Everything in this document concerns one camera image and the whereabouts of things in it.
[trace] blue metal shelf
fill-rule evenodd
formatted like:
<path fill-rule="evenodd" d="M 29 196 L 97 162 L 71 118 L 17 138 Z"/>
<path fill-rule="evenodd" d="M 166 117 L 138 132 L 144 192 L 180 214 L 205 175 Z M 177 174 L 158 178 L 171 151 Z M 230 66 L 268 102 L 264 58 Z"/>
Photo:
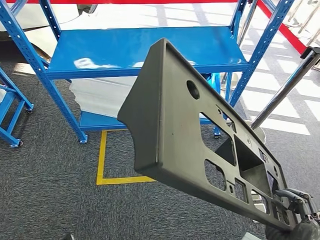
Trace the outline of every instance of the blue metal shelf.
<path fill-rule="evenodd" d="M 57 40 L 51 64 L 40 58 L 16 20 L 15 15 L 26 3 L 25 0 L 17 0 L 16 7 L 12 9 L 10 9 L 5 0 L 0 0 L 0 21 L 60 108 L 80 142 L 86 143 L 88 136 L 84 131 L 124 126 L 112 117 L 89 112 L 82 112 L 78 122 L 54 80 L 137 76 L 149 47 L 161 38 L 168 39 L 201 74 L 213 76 L 214 73 L 228 73 L 228 88 L 230 87 L 232 72 L 242 72 L 229 102 L 233 107 L 294 2 L 280 0 L 250 61 L 247 62 L 236 41 L 240 18 L 247 1 L 238 0 L 229 26 L 61 31 L 50 2 L 39 0 Z M 206 123 L 205 121 L 200 120 L 202 124 Z"/>
<path fill-rule="evenodd" d="M 211 124 L 207 118 L 200 118 L 200 124 Z M 127 129 L 127 126 L 115 117 L 104 116 L 87 111 L 82 111 L 78 121 L 82 131 L 101 131 L 112 129 Z"/>
<path fill-rule="evenodd" d="M 63 30 L 47 75 L 137 76 L 149 47 L 161 38 L 171 41 L 200 73 L 242 72 L 249 67 L 228 26 L 88 29 Z"/>
<path fill-rule="evenodd" d="M 33 104 L 26 99 L 2 68 L 0 68 L 0 89 L 5 90 L 6 92 L 2 101 L 0 102 L 0 125 L 5 119 L 14 99 L 17 99 L 19 101 L 19 104 L 16 108 L 14 114 L 12 116 L 8 127 L 5 130 L 0 126 L 0 138 L 8 142 L 12 148 L 21 146 L 23 142 L 20 139 L 12 136 L 11 133 L 20 115 L 21 111 L 26 107 L 29 113 L 32 113 Z"/>
<path fill-rule="evenodd" d="M 5 115 L 8 113 L 15 96 L 13 92 L 7 92 L 5 97 L 0 102 L 0 124 L 2 123 Z"/>

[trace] black plastic bracket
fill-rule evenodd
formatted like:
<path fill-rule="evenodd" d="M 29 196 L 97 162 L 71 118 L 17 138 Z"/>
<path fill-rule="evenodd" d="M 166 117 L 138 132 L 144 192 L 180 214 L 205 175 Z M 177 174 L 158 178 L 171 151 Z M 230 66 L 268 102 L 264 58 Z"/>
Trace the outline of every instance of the black plastic bracket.
<path fill-rule="evenodd" d="M 200 113 L 229 140 L 215 152 L 206 147 L 201 134 Z M 118 120 L 132 134 L 134 169 L 140 174 L 280 230 L 289 231 L 297 224 L 295 215 L 288 210 L 290 202 L 275 194 L 287 188 L 281 165 L 165 38 L 151 46 Z M 208 182 L 205 161 L 223 172 L 224 190 Z M 236 183 L 243 186 L 245 200 L 235 195 Z M 254 195 L 266 200 L 266 213 L 256 208 Z"/>

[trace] round hole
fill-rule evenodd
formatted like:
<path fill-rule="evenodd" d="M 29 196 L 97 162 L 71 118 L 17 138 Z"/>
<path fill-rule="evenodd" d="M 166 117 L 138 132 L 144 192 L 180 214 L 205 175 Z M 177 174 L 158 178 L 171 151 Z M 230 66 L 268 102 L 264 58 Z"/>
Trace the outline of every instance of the round hole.
<path fill-rule="evenodd" d="M 192 96 L 192 98 L 195 100 L 198 100 L 200 98 L 199 91 L 198 91 L 198 88 L 192 81 L 190 81 L 190 80 L 186 81 L 186 87 L 188 88 L 191 96 Z"/>
<path fill-rule="evenodd" d="M 275 166 L 273 166 L 273 169 L 274 169 L 274 172 L 275 173 L 275 175 L 278 177 L 278 171 L 277 171 L 277 169 L 275 168 Z"/>

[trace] chrome rod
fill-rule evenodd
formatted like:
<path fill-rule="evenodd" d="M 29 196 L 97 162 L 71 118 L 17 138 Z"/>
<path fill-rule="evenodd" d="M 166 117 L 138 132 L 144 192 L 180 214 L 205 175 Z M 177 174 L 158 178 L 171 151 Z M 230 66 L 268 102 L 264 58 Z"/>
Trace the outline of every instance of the chrome rod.
<path fill-rule="evenodd" d="M 288 22 L 291 21 L 294 15 L 296 15 L 297 11 L 299 9 L 299 7 L 303 2 L 303 0 L 300 0 L 297 4 L 295 5 L 294 10 L 292 12 L 289 12 L 289 18 L 288 19 Z"/>
<path fill-rule="evenodd" d="M 320 7 L 320 1 L 318 2 L 318 4 L 309 15 L 306 21 L 303 22 L 303 24 L 299 29 L 297 34 L 302 33 L 306 27 L 309 23 L 309 21 L 315 15 L 315 13 L 317 12 L 317 10 Z"/>
<path fill-rule="evenodd" d="M 251 127 L 254 130 L 260 126 L 275 108 L 299 83 L 299 81 L 300 81 L 305 74 L 317 63 L 320 59 L 320 48 L 315 47 L 314 49 L 316 49 L 316 52 L 312 50 L 309 54 L 308 54 L 308 56 L 302 60 L 293 74 L 291 74 L 284 85 L 275 93 L 263 110 L 259 113 L 259 115 L 252 122 Z"/>
<path fill-rule="evenodd" d="M 240 34 L 238 38 L 238 45 L 241 46 L 243 40 L 245 39 L 245 36 L 246 35 L 247 31 L 248 30 L 250 23 L 251 22 L 252 18 L 254 17 L 254 11 L 257 9 L 257 4 L 258 3 L 258 0 L 254 0 L 251 6 L 250 11 L 248 14 L 247 18 L 245 19 L 245 24 L 241 28 Z"/>
<path fill-rule="evenodd" d="M 315 39 L 318 38 L 318 36 L 320 34 L 320 28 L 318 29 L 317 32 L 315 32 L 313 36 L 312 36 L 310 38 L 310 40 L 309 40 L 309 42 L 306 44 L 307 47 L 309 47 L 310 44 L 313 43 L 314 41 L 315 41 Z"/>

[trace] yellow floor tape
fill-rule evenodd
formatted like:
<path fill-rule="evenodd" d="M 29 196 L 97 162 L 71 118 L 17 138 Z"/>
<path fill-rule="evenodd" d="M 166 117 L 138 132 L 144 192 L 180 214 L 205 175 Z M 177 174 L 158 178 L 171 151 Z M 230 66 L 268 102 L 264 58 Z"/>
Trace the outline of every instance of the yellow floor tape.
<path fill-rule="evenodd" d="M 126 129 L 103 130 L 101 133 L 100 143 L 99 159 L 97 163 L 97 185 L 113 185 L 113 184 L 133 184 L 133 183 L 148 183 L 155 180 L 147 176 L 129 176 L 129 177 L 115 177 L 103 178 L 103 169 L 105 167 L 106 146 L 107 144 L 108 132 L 123 131 Z"/>

